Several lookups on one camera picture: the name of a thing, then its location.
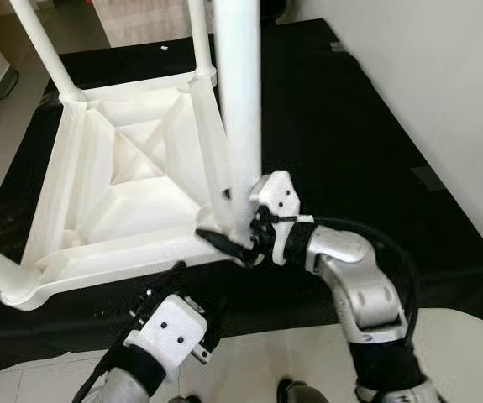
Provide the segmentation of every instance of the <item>robotic arm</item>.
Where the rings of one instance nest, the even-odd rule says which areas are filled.
[[[254,266],[269,255],[278,265],[288,261],[322,278],[333,293],[349,342],[359,401],[441,402],[420,370],[406,338],[409,325],[399,295],[379,269],[370,242],[358,233],[337,231],[300,216],[300,202],[287,172],[264,176],[250,200],[256,211],[251,250],[213,231],[198,229],[198,235],[240,264]],[[91,392],[85,401],[144,403],[187,355],[193,353],[203,363],[211,358],[219,336],[206,335],[204,310],[194,301],[168,295],[146,321],[141,315],[145,305],[133,314],[141,328],[123,336],[123,346],[104,359],[109,365],[98,365],[98,374],[109,370],[105,387],[95,395]],[[90,390],[90,385],[85,386],[74,403]]]
[[[375,250],[358,233],[336,231],[300,216],[300,202],[287,172],[264,176],[251,197],[256,210],[251,250],[227,238],[199,230],[218,249],[247,265],[261,255],[286,261],[322,278],[333,293],[344,335],[349,342],[363,402],[440,402],[422,373],[395,286],[377,265]]]

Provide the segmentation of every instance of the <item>white pole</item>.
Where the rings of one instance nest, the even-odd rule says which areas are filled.
[[[39,271],[26,269],[0,254],[0,293],[7,299],[26,296],[39,283]]]
[[[30,41],[34,45],[45,68],[49,72],[50,78],[55,82],[56,88],[60,93],[61,100],[84,101],[85,98],[81,91],[73,84],[67,74],[66,68],[62,64],[60,57],[51,44],[47,33],[41,22],[38,20],[29,0],[10,0],[24,30],[28,34]]]
[[[215,48],[235,230],[250,245],[249,195],[261,176],[260,0],[215,1]]]
[[[207,36],[205,0],[189,0],[189,15],[191,17],[192,43],[194,56],[197,60],[197,76],[214,76],[217,73],[211,63],[209,37]]]

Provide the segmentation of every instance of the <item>black mat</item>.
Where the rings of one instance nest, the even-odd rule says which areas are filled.
[[[483,319],[483,240],[375,92],[357,62],[334,53],[322,20],[262,33],[263,166],[289,170],[314,215],[351,217],[383,230],[417,259],[421,304]],[[166,44],[168,50],[160,47]],[[190,71],[181,39],[64,55],[82,88]],[[47,89],[0,189],[0,252],[19,262],[61,114]],[[0,369],[65,351],[107,348],[151,276],[74,290],[21,312],[0,303]],[[331,295],[290,268],[191,268],[195,299],[228,301],[225,334],[335,323]]]

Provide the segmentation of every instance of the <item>black wire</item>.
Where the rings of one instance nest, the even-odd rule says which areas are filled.
[[[406,269],[406,275],[409,278],[409,292],[407,293],[407,302],[405,304],[408,322],[405,341],[407,345],[411,344],[412,335],[415,331],[418,319],[418,293],[420,288],[420,274],[418,273],[417,265],[411,255],[385,233],[362,222],[338,217],[314,217],[314,222],[322,225],[339,226],[340,229],[351,230],[360,235],[366,236],[367,238],[375,238],[376,240],[385,243],[402,258],[403,267]]]
[[[0,101],[2,101],[3,99],[6,99],[9,94],[12,93],[13,89],[15,88],[15,86],[17,86],[17,83],[19,82],[19,72],[17,70],[14,70],[15,72],[15,81],[13,82],[11,88],[2,96],[0,97]]]
[[[88,392],[96,383],[97,379],[109,370],[109,365],[112,358],[123,348],[123,341],[127,338],[129,332],[131,332],[131,330],[135,328],[137,321],[140,319],[142,311],[150,308],[151,306],[159,305],[162,302],[162,298],[166,297],[166,295],[164,295],[164,292],[162,292],[162,289],[166,287],[169,283],[171,283],[185,268],[185,262],[178,262],[170,270],[158,274],[157,278],[154,280],[153,285],[149,287],[152,290],[150,298],[148,298],[143,304],[140,305],[139,310],[135,312],[134,317],[123,328],[123,331],[120,332],[113,346],[99,360],[99,363],[97,363],[96,367],[94,368],[88,379],[76,392],[73,400],[71,401],[72,403],[81,403],[85,399]]]

